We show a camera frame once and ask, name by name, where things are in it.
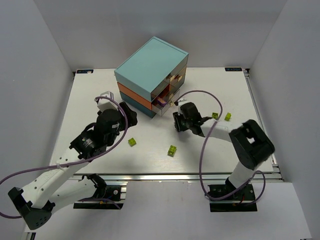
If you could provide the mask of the clear bottom drawer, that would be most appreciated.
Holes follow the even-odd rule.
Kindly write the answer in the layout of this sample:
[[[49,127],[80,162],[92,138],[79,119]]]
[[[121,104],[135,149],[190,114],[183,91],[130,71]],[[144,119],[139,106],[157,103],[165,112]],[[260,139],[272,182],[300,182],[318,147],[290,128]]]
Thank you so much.
[[[165,112],[174,105],[180,96],[180,89],[173,89],[158,95],[151,103],[151,110],[157,115],[163,116]]]

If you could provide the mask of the purple curved patterned lego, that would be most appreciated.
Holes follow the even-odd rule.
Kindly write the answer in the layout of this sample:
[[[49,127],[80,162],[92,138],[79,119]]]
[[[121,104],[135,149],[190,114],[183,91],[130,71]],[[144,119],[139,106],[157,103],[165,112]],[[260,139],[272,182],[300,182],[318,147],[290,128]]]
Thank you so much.
[[[162,107],[164,107],[164,106],[167,104],[167,101],[164,100],[164,99],[161,98],[161,97],[158,97],[158,98],[156,99],[156,102],[157,102],[160,106],[162,106]]]

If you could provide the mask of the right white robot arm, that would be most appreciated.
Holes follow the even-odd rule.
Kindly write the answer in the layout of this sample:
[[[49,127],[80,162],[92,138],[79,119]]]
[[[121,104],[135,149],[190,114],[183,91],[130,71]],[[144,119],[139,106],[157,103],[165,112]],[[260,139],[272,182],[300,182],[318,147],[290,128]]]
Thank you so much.
[[[203,138],[216,138],[233,145],[238,163],[225,181],[229,191],[238,189],[274,152],[275,147],[259,124],[249,119],[242,124],[202,117],[196,105],[185,99],[175,102],[178,111],[173,113],[177,132],[190,130]]]

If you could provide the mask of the lime patterned lego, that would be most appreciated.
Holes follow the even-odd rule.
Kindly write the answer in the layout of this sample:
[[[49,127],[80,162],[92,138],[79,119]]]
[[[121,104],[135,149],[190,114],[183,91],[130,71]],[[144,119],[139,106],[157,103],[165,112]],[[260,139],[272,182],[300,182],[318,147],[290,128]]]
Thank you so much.
[[[174,146],[174,145],[171,145],[171,146],[169,147],[168,151],[167,151],[167,155],[168,155],[169,157],[174,157],[176,151],[177,151],[177,147]]]

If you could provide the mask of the lime 2x3 lego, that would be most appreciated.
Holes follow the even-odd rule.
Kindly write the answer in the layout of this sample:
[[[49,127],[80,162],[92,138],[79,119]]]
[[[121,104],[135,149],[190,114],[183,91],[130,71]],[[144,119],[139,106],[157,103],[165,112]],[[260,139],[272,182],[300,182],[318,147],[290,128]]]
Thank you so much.
[[[218,113],[216,113],[216,112],[213,112],[213,113],[212,113],[212,118],[213,118],[213,119],[217,120],[218,117],[219,117],[219,114],[218,114]]]

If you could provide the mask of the lime 2x2 lego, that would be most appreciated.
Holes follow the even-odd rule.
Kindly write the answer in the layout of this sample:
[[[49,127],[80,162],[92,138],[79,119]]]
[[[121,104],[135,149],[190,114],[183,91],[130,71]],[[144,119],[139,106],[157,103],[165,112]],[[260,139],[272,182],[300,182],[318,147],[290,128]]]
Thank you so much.
[[[131,147],[133,147],[134,145],[137,144],[137,142],[136,142],[136,140],[132,137],[132,138],[130,138],[130,139],[128,140],[128,144],[129,144]]]

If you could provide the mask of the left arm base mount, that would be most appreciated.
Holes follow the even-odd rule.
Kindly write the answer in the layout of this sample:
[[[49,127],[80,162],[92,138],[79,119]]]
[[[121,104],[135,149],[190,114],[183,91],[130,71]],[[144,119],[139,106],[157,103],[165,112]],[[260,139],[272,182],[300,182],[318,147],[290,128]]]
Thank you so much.
[[[99,175],[83,175],[81,180],[93,182],[95,192],[88,197],[90,201],[77,201],[73,204],[74,209],[81,210],[121,210],[123,207],[121,185],[107,184]]]

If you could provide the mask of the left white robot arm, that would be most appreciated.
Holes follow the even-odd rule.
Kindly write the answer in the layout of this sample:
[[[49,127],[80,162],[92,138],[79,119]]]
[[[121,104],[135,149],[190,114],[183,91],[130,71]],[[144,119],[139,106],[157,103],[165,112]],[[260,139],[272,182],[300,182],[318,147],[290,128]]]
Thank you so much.
[[[8,196],[28,228],[40,228],[53,213],[77,201],[108,201],[107,184],[96,173],[82,176],[73,186],[62,185],[107,149],[113,149],[120,132],[137,123],[137,113],[125,102],[100,107],[96,121],[84,128],[50,170],[22,188],[13,187]]]

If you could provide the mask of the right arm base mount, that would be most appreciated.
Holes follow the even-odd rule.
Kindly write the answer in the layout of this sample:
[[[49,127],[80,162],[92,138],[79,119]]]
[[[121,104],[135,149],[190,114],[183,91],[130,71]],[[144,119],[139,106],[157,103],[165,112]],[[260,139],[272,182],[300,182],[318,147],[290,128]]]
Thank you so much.
[[[236,188],[227,179],[224,184],[208,185],[204,196],[209,200],[211,213],[245,213],[257,212],[256,194],[251,184],[252,178],[245,185],[231,194]]]

